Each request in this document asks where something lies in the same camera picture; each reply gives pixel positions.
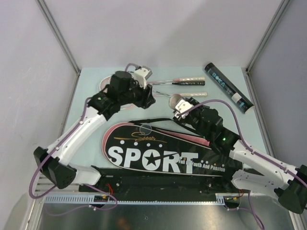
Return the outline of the clear plastic tube lid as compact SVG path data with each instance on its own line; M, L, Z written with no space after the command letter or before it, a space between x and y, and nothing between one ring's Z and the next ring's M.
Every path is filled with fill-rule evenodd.
M142 124L140 125L139 132L142 135L147 136L152 132L152 127L148 124Z

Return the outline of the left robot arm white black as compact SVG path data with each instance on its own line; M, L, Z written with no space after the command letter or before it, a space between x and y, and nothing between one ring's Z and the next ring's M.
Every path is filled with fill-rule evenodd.
M93 166L71 164L78 148L105 124L122 106L133 104L147 109L155 103L153 87L147 83L152 71L141 67L134 72L116 71L109 83L98 93L87 98L81 117L75 124L47 148L37 147L34 158L38 170L55 187L64 189L72 183L89 184L95 191L102 191L106 180Z

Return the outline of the white black-handled badminton racket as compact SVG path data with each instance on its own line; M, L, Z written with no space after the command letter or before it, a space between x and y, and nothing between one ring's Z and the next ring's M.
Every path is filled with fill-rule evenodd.
M151 85L177 85L177 86L204 86L206 84L205 81L190 81L190 82L149 82Z

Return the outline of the black SPORT racket bag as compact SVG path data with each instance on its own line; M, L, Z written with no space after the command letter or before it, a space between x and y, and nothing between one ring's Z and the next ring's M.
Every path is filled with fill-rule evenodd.
M114 166L147 173L222 177L244 168L243 163L214 153L204 138L152 125L162 121L113 125L102 138L102 153ZM142 124L152 127L149 135L139 132Z

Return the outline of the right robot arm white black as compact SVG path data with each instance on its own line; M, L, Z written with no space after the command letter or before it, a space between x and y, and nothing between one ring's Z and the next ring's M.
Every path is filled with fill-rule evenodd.
M209 147L217 154L248 165L257 174L238 170L221 180L226 192L235 189L254 191L276 199L287 210L302 214L307 208L307 167L282 162L260 152L248 144L239 129L236 133L223 125L218 111L199 103L193 98L183 98L174 94L169 99L174 121L184 126L190 125L196 134L209 142Z

